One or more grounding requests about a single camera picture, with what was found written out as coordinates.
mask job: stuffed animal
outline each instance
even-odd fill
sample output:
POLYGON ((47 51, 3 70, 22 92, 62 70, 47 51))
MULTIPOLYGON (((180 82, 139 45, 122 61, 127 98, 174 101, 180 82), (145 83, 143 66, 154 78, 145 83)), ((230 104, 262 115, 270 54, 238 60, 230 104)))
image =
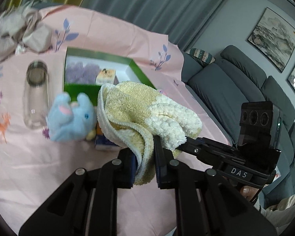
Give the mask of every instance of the stuffed animal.
POLYGON ((82 140, 94 128, 96 114, 89 97, 80 93, 75 106, 71 106, 70 101, 68 93, 61 93, 49 111, 47 126, 52 141, 82 140))

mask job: white wall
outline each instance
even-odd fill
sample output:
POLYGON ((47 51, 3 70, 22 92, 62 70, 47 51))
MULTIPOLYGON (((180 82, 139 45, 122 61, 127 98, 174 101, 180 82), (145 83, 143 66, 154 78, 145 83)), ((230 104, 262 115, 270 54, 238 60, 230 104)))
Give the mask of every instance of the white wall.
POLYGON ((268 0, 228 0, 194 45, 218 56, 228 45, 234 45, 259 65, 267 76, 272 75, 295 107, 295 92, 287 78, 295 66, 295 49, 282 73, 260 51, 247 42, 266 7, 269 7, 294 28, 295 21, 268 0))

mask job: water bottle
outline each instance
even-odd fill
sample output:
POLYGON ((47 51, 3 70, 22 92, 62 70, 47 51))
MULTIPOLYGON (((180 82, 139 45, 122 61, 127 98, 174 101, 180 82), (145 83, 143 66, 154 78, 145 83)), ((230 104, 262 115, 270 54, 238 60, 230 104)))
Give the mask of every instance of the water bottle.
POLYGON ((35 60, 27 68, 24 88, 24 123, 30 129, 47 126, 49 111, 48 71, 42 61, 35 60))

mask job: orange deer print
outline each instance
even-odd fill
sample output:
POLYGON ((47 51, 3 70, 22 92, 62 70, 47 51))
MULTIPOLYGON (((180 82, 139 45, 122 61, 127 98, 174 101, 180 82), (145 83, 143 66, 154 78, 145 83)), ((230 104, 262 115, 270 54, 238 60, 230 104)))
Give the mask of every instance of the orange deer print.
POLYGON ((8 128, 8 126, 10 125, 11 116, 8 113, 5 113, 5 114, 2 114, 2 118, 3 118, 4 123, 0 123, 0 133, 6 142, 5 132, 6 132, 6 129, 8 128))

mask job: screw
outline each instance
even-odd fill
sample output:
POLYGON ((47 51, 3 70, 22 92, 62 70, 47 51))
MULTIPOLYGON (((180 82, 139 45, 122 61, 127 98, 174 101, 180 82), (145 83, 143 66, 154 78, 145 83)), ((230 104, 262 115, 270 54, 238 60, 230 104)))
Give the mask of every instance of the screw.
POLYGON ((76 174, 77 174, 78 176, 82 176, 82 175, 84 175, 84 173, 85 173, 85 169, 77 169, 77 170, 76 170, 76 174))
POLYGON ((170 160, 169 161, 169 164, 172 165, 172 166, 178 166, 179 165, 179 161, 177 161, 175 159, 174 160, 170 160))
POLYGON ((209 176, 215 176, 216 175, 216 170, 214 169, 207 169, 205 171, 209 176))
POLYGON ((114 159, 114 160, 111 161, 111 163, 112 163, 113 165, 118 166, 118 165, 120 165, 120 164, 122 163, 122 161, 119 160, 119 159, 114 159))

